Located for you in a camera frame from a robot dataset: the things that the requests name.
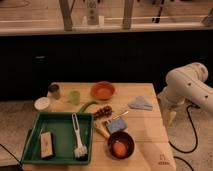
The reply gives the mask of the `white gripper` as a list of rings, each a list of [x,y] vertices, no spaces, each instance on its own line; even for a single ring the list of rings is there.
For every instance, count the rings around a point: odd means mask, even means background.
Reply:
[[[168,127],[176,117],[176,111],[173,110],[182,105],[185,102],[185,98],[172,88],[165,87],[157,95],[157,99],[163,115],[163,123],[166,127]]]

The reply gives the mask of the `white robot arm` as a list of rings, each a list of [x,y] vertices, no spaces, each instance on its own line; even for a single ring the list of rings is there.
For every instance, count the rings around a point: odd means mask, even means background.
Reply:
[[[189,100],[204,111],[213,114],[213,88],[205,84],[208,70],[194,62],[169,71],[166,87],[157,95],[163,123],[169,126],[176,116],[176,108]]]

